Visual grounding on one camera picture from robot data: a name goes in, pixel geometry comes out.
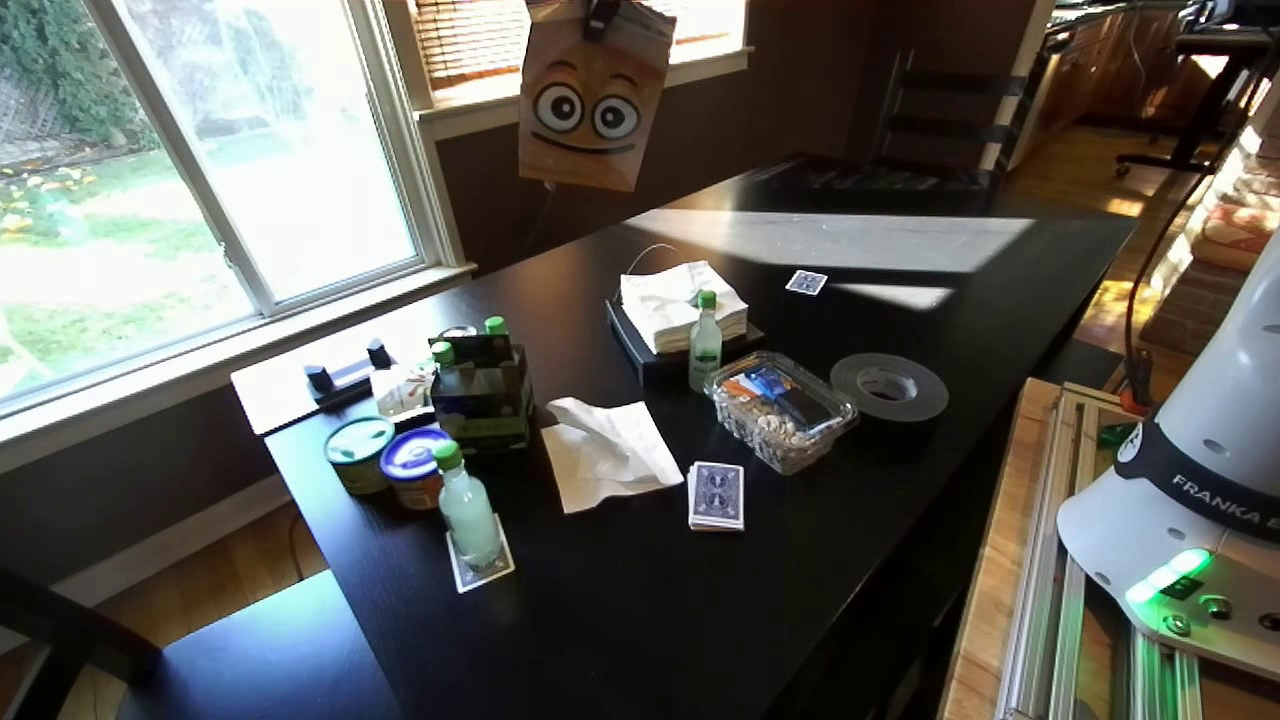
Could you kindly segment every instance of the white napkin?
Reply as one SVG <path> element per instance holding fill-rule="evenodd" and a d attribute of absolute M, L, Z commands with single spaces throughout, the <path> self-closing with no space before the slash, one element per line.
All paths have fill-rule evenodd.
<path fill-rule="evenodd" d="M 544 428 L 563 516 L 595 510 L 604 495 L 639 495 L 684 482 L 646 408 L 595 408 L 577 397 L 546 403 Z"/>

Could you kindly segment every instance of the can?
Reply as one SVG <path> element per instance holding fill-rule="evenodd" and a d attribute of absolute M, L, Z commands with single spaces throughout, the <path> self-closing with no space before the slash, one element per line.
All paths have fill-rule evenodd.
<path fill-rule="evenodd" d="M 400 510 L 433 512 L 441 503 L 443 476 L 433 452 L 443 441 L 450 438 L 441 423 L 420 423 L 420 428 L 395 431 L 381 452 L 381 476 L 386 490 L 395 490 Z"/>
<path fill-rule="evenodd" d="M 325 457 L 333 471 L 345 482 L 348 495 L 376 495 L 386 490 L 381 476 L 381 452 L 393 438 L 395 423 L 381 416 L 357 416 L 325 441 Z"/>

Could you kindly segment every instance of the window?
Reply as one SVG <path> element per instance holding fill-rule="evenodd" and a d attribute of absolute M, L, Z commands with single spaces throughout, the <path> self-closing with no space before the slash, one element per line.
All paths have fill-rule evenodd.
<path fill-rule="evenodd" d="M 409 0 L 433 108 L 513 101 L 527 40 L 524 0 Z M 747 0 L 646 0 L 677 17 L 673 75 L 747 47 Z"/>
<path fill-rule="evenodd" d="M 446 258 L 358 11 L 0 4 L 0 416 Z"/>

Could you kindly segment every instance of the window sill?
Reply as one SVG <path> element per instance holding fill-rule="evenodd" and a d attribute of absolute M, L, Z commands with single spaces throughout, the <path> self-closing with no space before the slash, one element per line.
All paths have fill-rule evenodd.
<path fill-rule="evenodd" d="M 751 51 L 726 51 L 726 55 L 673 63 L 664 88 L 747 73 L 747 55 Z M 500 126 L 517 126 L 520 79 L 508 75 L 508 79 L 492 79 L 489 88 L 492 88 L 492 92 L 485 92 L 489 101 L 459 97 L 446 108 L 416 108 L 416 119 L 426 127 L 433 139 L 457 139 L 457 137 L 489 133 Z"/>
<path fill-rule="evenodd" d="M 0 444 L 4 444 L 0 471 L 10 471 L 19 466 L 33 466 L 70 444 L 84 444 L 138 416 L 183 403 L 201 394 L 216 394 L 243 365 L 319 341 L 333 329 L 357 326 L 372 312 L 386 312 L 416 296 L 441 294 L 473 273 L 476 273 L 473 263 L 411 273 L 411 277 L 376 283 L 366 294 L 353 294 L 345 300 L 319 303 L 310 312 L 299 312 L 275 326 L 254 326 L 248 334 L 180 352 L 171 361 L 112 378 L 84 394 L 67 394 L 67 397 L 19 408 L 10 416 L 0 416 Z"/>

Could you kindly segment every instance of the cardboard robot face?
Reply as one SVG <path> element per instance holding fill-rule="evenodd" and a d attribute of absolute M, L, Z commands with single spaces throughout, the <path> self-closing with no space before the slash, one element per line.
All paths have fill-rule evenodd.
<path fill-rule="evenodd" d="M 633 194 L 667 75 L 673 17 L 622 0 L 588 40 L 583 0 L 544 4 L 527 27 L 520 175 Z"/>

